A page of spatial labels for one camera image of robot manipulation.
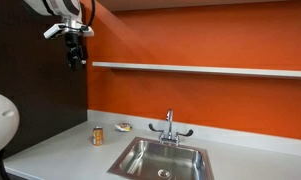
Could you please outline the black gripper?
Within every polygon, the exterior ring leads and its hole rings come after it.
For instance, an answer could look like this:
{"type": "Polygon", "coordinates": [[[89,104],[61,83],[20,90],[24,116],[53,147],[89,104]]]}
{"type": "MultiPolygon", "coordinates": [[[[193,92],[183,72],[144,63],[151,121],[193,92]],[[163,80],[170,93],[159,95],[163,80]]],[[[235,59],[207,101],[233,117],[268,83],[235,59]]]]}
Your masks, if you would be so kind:
{"type": "Polygon", "coordinates": [[[65,43],[69,48],[67,53],[67,62],[71,70],[76,70],[76,61],[79,61],[81,69],[87,67],[87,49],[82,42],[82,37],[76,33],[67,33],[65,35],[65,43]]]}

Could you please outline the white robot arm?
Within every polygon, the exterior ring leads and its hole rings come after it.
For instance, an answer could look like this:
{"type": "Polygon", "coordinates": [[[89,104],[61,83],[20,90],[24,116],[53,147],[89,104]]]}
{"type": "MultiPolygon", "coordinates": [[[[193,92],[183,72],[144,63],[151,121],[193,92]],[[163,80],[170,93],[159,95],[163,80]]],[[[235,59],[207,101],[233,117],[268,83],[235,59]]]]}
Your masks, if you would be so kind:
{"type": "Polygon", "coordinates": [[[80,19],[70,0],[0,0],[0,150],[13,155],[86,119],[86,73],[74,72],[68,37],[54,21],[80,19]]]}

